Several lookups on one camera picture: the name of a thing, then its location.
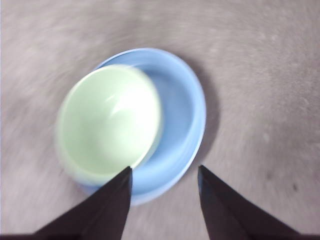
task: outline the pale green bowl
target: pale green bowl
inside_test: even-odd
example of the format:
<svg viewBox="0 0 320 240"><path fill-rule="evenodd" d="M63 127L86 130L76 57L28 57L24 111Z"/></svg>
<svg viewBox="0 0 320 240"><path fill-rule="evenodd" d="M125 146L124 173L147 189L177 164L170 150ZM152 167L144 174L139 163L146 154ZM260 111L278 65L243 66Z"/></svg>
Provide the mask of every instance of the pale green bowl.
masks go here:
<svg viewBox="0 0 320 240"><path fill-rule="evenodd" d="M66 96L57 118L57 150L78 182L101 185L148 159L161 130L161 102L149 77L109 65L89 73Z"/></svg>

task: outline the blue bowl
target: blue bowl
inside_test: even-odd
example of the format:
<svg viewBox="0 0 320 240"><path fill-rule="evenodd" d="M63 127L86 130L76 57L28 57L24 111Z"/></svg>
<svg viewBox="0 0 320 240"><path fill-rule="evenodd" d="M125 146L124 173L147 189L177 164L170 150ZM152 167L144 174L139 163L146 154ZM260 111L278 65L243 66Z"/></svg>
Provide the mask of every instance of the blue bowl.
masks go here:
<svg viewBox="0 0 320 240"><path fill-rule="evenodd" d="M179 57L155 48L136 48L116 54L94 70L125 64L145 72L161 99L163 135L151 158L133 170L131 204L148 202L169 190L187 171L202 141L206 102L192 69ZM83 186L92 193L99 186Z"/></svg>

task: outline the bowl rim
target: bowl rim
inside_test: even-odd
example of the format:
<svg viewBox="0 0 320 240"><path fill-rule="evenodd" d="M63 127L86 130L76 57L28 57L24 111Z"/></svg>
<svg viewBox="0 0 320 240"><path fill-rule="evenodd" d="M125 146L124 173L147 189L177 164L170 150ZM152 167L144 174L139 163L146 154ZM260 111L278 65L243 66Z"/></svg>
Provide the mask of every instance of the bowl rim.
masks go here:
<svg viewBox="0 0 320 240"><path fill-rule="evenodd" d="M55 121L55 149L58 154L58 160L60 164L63 166L64 170L77 182L82 182L84 184L88 185L103 185L104 183L108 182L110 179L112 179L114 176L116 176L119 172L110 172L108 174L101 174L101 173L94 173L91 172L85 168L80 167L77 164L77 161L75 161L69 154L67 149L65 148L65 145L62 143L63 141L63 123L65 117L65 111L69 105L70 99L73 97L74 93L77 91L77 89L85 82L87 81L92 75L96 74L97 72L106 71L109 69L118 69L122 71L130 71L132 74L135 74L137 78L143 79L143 81L146 83L147 88L152 92L153 99L155 101L155 108L157 110L157 116L155 118L155 131L154 135L152 137L152 141L144 148L143 153L141 156L134 161L130 167L135 168L142 162L145 162L157 149L157 146L160 142L160 138L162 135L162 126L163 126L163 111L162 111L162 104L160 100L159 93L154 86L152 80L141 70L132 67L130 65L126 64L112 64L108 66L103 66L98 69L95 69L91 72L89 72L87 75L83 76L66 94L64 97L62 104L60 105L60 108L57 113L56 121Z"/></svg>

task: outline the floor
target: floor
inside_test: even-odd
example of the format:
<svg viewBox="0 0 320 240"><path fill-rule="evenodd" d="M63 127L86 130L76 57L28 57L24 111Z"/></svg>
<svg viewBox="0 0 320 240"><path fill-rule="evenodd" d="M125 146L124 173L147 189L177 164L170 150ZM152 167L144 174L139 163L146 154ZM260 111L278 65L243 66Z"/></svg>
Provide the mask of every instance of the floor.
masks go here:
<svg viewBox="0 0 320 240"><path fill-rule="evenodd" d="M320 234L320 1L2 0L1 231L30 233L85 199L58 165L57 110L115 53L155 47L198 75L203 143L185 176L132 207L123 239L207 240L197 166Z"/></svg>

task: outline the bowl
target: bowl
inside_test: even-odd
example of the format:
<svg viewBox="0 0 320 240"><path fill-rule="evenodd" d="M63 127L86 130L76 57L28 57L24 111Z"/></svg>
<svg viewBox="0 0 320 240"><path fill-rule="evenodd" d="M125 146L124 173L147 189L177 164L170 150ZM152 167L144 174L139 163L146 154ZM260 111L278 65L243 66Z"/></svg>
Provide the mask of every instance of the bowl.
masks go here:
<svg viewBox="0 0 320 240"><path fill-rule="evenodd" d="M152 80L161 99L163 134L159 145L143 165L132 172L131 204L157 198L185 174L195 158L206 125L206 102L193 70L178 56L156 48L136 48L118 53L96 69L126 64ZM100 186L83 186L92 193Z"/></svg>
<svg viewBox="0 0 320 240"><path fill-rule="evenodd" d="M65 97L57 150L76 181L103 185L153 154L161 126L161 101L150 78L134 67L109 65L86 75Z"/></svg>

